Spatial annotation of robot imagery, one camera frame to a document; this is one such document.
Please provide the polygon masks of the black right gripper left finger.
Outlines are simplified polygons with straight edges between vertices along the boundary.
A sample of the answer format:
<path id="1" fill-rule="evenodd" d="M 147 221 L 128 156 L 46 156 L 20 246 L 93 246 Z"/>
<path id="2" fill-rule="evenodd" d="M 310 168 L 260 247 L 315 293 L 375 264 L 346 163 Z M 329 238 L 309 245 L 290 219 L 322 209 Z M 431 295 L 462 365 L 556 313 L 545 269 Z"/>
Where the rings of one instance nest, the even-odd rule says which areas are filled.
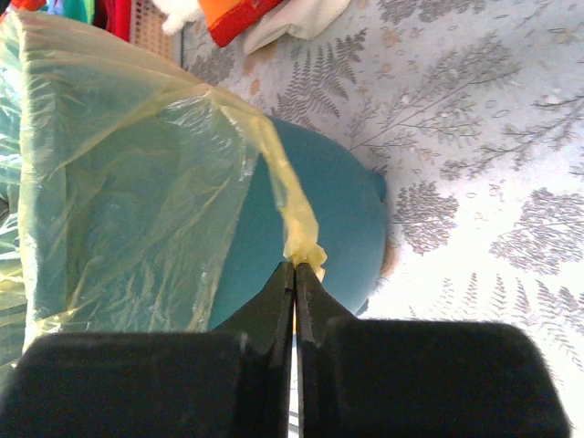
<path id="1" fill-rule="evenodd" d="M 37 339 L 1 395 L 4 437 L 284 437 L 295 271 L 206 333 Z"/>

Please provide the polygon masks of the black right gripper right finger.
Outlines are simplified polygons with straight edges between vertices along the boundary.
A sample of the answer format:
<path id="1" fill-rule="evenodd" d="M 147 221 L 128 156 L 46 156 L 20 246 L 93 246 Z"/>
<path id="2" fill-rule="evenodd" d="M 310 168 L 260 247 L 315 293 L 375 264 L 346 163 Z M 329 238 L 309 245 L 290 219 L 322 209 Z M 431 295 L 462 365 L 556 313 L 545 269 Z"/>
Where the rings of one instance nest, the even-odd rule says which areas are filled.
<path id="1" fill-rule="evenodd" d="M 296 270 L 303 437 L 567 437 L 546 365 L 507 324 L 359 319 Z"/>

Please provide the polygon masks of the yellow trash bag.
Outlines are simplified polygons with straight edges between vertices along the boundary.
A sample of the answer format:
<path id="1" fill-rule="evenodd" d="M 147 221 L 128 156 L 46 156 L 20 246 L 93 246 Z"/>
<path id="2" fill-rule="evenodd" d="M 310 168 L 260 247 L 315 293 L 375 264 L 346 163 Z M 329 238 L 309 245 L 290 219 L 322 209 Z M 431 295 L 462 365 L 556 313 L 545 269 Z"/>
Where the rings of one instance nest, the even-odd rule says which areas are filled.
<path id="1" fill-rule="evenodd" d="M 207 328 L 259 160 L 276 253 L 324 273 L 318 222 L 273 122 L 99 29 L 1 25 L 1 369 L 58 332 Z"/>

